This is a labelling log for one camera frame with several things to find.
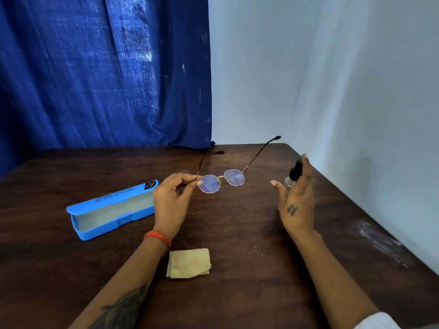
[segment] dark brown tabletop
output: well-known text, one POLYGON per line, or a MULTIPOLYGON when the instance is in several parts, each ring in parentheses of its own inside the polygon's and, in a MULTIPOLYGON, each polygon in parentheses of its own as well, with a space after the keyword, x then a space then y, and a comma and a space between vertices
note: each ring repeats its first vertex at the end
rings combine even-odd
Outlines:
MULTIPOLYGON (((261 145, 216 146, 202 173, 243 169, 261 145)), ((180 148, 51 150, 0 179, 2 328, 67 327, 127 260, 154 216, 89 241, 66 207, 173 172, 196 173, 202 152, 180 148)), ((283 182, 299 155, 269 144, 241 187, 197 190, 173 250, 208 248, 210 275, 165 278, 163 258, 140 311, 141 328, 326 328, 310 277, 277 212, 270 180, 283 182)), ((315 172, 316 218, 337 259, 402 328, 439 322, 439 278, 407 249, 373 246, 370 217, 315 172)))

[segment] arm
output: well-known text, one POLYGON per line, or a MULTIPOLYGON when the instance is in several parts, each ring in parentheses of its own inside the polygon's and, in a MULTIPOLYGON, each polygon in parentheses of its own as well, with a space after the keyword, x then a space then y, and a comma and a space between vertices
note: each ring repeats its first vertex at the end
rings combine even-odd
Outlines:
MULTIPOLYGON (((197 181, 199 178, 196 175, 173 174, 154 189, 154 230, 169 241, 184 221, 194 189, 202 184, 202 181, 197 181), (178 195, 176 189, 180 184, 186 186, 178 195)), ((166 247, 167 244, 158 238, 145 238, 70 328, 134 328, 140 305, 166 247)))
POLYGON ((305 261, 329 324, 333 329, 352 329, 378 308, 314 230, 312 166, 306 155, 302 163, 302 176, 288 196, 280 182, 271 182, 279 193, 281 220, 305 261))

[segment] metal eyeglass frame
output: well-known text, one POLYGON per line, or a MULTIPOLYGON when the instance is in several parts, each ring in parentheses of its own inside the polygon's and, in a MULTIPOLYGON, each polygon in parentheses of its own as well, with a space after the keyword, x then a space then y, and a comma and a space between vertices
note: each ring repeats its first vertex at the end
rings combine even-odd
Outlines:
MULTIPOLYGON (((218 186, 218 189, 215 190, 215 191, 213 191, 213 192, 206 192, 205 190, 202 189, 202 185, 201 185, 200 190, 201 190, 202 192, 204 192, 204 193, 207 193, 207 194, 213 194, 213 193, 216 193, 216 192, 220 189, 220 187, 221 187, 221 180, 220 180, 220 178, 224 178, 224 180, 226 180, 226 182, 227 182, 229 185, 232 185, 232 186, 235 186, 235 187, 242 186, 242 185, 244 184, 244 182, 245 182, 244 172, 247 170, 247 168, 249 168, 250 164, 256 159, 256 157, 261 153, 261 151, 267 146, 268 143, 270 143, 270 142, 272 142, 272 141, 275 141, 275 140, 277 140, 277 139, 280 139, 280 138, 281 138, 280 136, 276 136, 275 138, 272 138, 270 141, 268 141, 267 143, 265 143, 264 146, 259 150, 259 152, 253 157, 253 159, 252 159, 252 160, 249 162, 249 164, 245 167, 244 171, 240 171, 240 170, 237 170, 237 169, 230 169, 230 170, 225 171, 224 174, 223 174, 223 175, 220 175, 219 177, 217 177, 216 175, 213 175, 213 174, 204 175, 203 178, 204 178, 204 177, 207 177, 207 176, 213 176, 213 177, 217 178, 217 179, 218 179, 218 182, 219 182, 219 186, 218 186), (235 170, 236 170, 236 171, 239 171, 239 172, 242 173, 242 179, 243 179, 243 180, 242 180, 242 182, 239 183, 239 184, 233 184, 233 183, 231 183, 231 181, 229 181, 229 180, 228 180, 228 177, 226 176, 226 174, 227 174, 228 171, 235 171, 235 170)), ((204 156, 201 158, 200 165, 198 166, 197 177, 200 175, 201 164, 202 164, 204 158, 206 158, 207 156, 211 156, 211 155, 223 155, 224 153, 225 153, 224 150, 220 150, 220 151, 215 151, 215 152, 211 152, 211 153, 209 153, 209 154, 207 154, 207 155, 204 155, 204 156)))

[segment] hand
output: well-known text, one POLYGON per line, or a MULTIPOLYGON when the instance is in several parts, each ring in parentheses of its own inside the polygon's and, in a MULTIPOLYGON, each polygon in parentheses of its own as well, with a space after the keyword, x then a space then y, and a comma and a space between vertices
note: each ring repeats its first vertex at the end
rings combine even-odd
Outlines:
POLYGON ((171 241, 180 230, 194 189, 202 185, 201 176, 174 173, 152 192, 155 207, 154 230, 171 241))
POLYGON ((279 193, 279 214, 288 234, 294 239, 302 235, 314 234, 314 194, 311 175, 313 167, 306 154, 302 155, 302 176, 287 191, 280 182, 273 180, 271 184, 279 193))

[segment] hand tattoo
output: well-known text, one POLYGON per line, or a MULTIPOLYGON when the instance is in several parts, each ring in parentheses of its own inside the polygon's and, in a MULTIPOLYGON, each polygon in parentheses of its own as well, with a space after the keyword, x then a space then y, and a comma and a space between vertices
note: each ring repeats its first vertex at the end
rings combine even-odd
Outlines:
POLYGON ((114 305, 103 306, 104 313, 97 318, 90 328, 134 328, 145 293, 146 283, 120 297, 114 305))
POLYGON ((295 207, 294 204, 292 204, 287 209, 287 211, 290 213, 291 216, 294 216, 296 214, 297 209, 299 209, 299 207, 295 207))

